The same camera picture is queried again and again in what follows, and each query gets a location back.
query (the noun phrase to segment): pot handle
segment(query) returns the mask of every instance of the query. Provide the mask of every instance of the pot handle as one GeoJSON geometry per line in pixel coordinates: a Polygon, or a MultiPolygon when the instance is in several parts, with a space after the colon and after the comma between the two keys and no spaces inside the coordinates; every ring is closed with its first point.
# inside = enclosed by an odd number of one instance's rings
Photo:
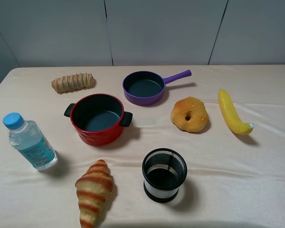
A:
{"type": "Polygon", "coordinates": [[[130,123],[132,121],[133,114],[129,112],[124,112],[123,119],[119,123],[122,127],[128,127],[130,126],[130,123]]]}
{"type": "Polygon", "coordinates": [[[71,116],[71,110],[72,110],[72,108],[74,107],[74,103],[72,103],[72,104],[70,104],[69,106],[68,106],[68,108],[66,109],[66,111],[65,111],[65,113],[64,113],[64,116],[66,116],[66,117],[70,117],[71,116]]]}
{"type": "Polygon", "coordinates": [[[181,73],[179,73],[177,75],[173,75],[171,77],[163,78],[163,81],[164,81],[165,84],[168,84],[170,82],[174,82],[175,80],[181,79],[183,77],[189,77],[191,75],[192,75],[191,71],[190,70],[186,70],[186,71],[181,72],[181,73]]]}

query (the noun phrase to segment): table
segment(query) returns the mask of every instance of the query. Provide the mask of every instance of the table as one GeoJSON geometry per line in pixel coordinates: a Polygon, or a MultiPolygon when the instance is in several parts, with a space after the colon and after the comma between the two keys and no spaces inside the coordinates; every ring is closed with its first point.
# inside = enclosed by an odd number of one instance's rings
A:
{"type": "Polygon", "coordinates": [[[77,228],[75,181],[104,159],[117,188],[102,228],[285,228],[285,65],[275,66],[106,66],[12,70],[0,85],[0,228],[77,228]],[[131,72],[163,77],[190,69],[193,76],[167,86],[150,107],[129,103],[122,90],[131,72]],[[58,94],[51,80],[92,73],[95,88],[58,94]],[[256,127],[236,136],[225,125],[218,91],[226,89],[238,114],[256,127]],[[115,142],[92,147],[81,141],[63,113],[92,93],[117,96],[133,113],[132,125],[115,142]],[[201,99],[210,124],[202,133],[180,131],[170,121],[176,101],[201,99]],[[58,153],[59,163],[36,171],[8,143],[3,117],[19,112],[34,120],[58,153]],[[179,152],[188,176],[177,198],[151,201],[143,190],[142,161],[156,148],[179,152]]]}

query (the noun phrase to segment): toy food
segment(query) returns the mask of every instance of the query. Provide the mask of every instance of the toy food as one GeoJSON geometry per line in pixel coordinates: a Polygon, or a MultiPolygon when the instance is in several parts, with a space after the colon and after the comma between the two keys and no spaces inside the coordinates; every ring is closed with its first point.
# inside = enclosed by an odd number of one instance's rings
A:
{"type": "Polygon", "coordinates": [[[80,225],[93,228],[113,190],[113,179],[104,160],[98,160],[77,180],[80,225]]]}
{"type": "Polygon", "coordinates": [[[171,120],[181,130],[199,132],[208,122],[208,114],[204,103],[190,96],[175,103],[171,120]]]}
{"type": "Polygon", "coordinates": [[[243,123],[241,121],[236,112],[236,109],[233,106],[229,94],[225,90],[220,89],[218,98],[220,110],[223,114],[225,123],[227,124],[228,128],[236,134],[251,133],[255,125],[253,123],[243,123]]]}
{"type": "Polygon", "coordinates": [[[93,85],[95,79],[92,74],[80,73],[70,76],[63,76],[52,81],[52,87],[56,92],[63,93],[76,89],[89,88],[93,85]]]}

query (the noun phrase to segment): purple handle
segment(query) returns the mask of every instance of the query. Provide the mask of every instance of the purple handle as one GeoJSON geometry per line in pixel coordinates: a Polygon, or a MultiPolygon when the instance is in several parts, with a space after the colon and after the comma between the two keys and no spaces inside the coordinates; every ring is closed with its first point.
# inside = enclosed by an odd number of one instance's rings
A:
{"type": "Polygon", "coordinates": [[[183,77],[189,77],[191,75],[192,75],[191,71],[190,70],[186,70],[186,71],[181,72],[181,73],[179,73],[177,75],[173,75],[171,77],[163,78],[163,81],[164,81],[165,84],[168,84],[170,82],[174,82],[177,79],[181,79],[183,77]]]}

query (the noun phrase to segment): banana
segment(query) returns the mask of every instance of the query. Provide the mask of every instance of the banana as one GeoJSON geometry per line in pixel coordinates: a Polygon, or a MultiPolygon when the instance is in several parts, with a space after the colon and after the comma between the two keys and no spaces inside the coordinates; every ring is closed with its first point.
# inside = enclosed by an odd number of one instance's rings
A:
{"type": "Polygon", "coordinates": [[[255,127],[253,123],[244,123],[239,118],[229,94],[220,89],[218,103],[228,128],[235,134],[250,134],[255,127]]]}

